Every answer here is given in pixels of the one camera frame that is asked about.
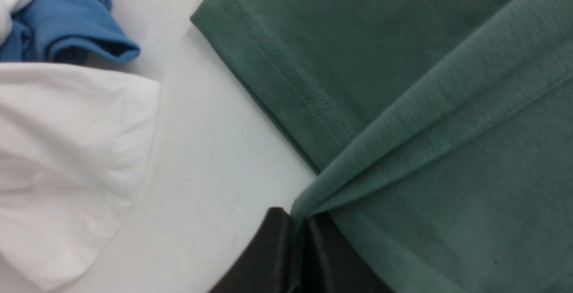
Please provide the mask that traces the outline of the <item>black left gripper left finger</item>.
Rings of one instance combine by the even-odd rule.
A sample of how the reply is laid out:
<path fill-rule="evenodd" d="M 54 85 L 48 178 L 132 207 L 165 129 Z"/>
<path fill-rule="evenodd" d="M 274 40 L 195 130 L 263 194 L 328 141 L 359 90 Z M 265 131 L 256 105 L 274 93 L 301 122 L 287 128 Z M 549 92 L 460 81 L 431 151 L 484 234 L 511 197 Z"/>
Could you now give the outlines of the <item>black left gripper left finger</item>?
<path fill-rule="evenodd" d="M 272 207 L 254 238 L 211 293 L 285 293 L 288 290 L 291 216 Z"/>

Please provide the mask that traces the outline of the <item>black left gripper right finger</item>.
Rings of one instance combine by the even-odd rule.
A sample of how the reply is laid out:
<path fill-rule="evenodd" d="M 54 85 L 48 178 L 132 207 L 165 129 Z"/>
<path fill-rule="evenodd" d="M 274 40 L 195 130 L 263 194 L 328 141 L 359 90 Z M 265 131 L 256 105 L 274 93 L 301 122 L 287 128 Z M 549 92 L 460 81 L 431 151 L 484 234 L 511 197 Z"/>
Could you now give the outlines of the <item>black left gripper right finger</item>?
<path fill-rule="evenodd" d="M 303 293 L 392 293 L 342 235 L 328 213 L 306 221 Z"/>

